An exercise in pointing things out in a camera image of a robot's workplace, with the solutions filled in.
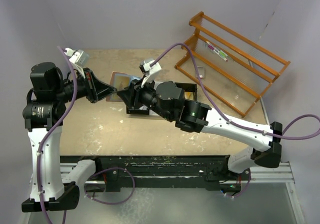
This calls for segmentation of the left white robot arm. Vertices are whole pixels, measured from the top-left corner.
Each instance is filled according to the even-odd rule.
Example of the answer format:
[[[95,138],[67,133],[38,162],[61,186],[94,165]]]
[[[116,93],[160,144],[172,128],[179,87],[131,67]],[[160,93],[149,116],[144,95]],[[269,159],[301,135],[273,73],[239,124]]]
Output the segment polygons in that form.
[[[102,166],[93,161],[80,162],[67,179],[61,176],[60,140],[66,103],[85,97],[97,103],[116,92],[116,88],[99,81],[89,68],[75,73],[75,81],[63,78],[52,62],[31,68],[32,89],[22,112],[32,151],[32,190],[21,205],[24,213],[73,210],[80,199],[80,182],[84,177],[98,180]]]

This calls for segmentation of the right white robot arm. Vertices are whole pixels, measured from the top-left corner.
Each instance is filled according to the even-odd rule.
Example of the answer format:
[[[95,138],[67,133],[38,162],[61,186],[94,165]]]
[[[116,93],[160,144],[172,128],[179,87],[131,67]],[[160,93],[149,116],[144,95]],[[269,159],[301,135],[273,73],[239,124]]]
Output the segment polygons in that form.
[[[207,104],[186,99],[184,93],[172,81],[154,86],[151,83],[142,85],[141,81],[133,80],[117,95],[126,107],[138,109],[145,106],[165,120],[174,122],[182,131],[215,134],[246,144],[246,149],[227,157],[222,174],[228,180],[235,179],[251,167],[279,166],[282,156],[280,140],[267,133],[280,133],[280,124],[270,126],[239,120],[241,125],[249,128],[245,130],[232,124],[234,117],[223,117]]]

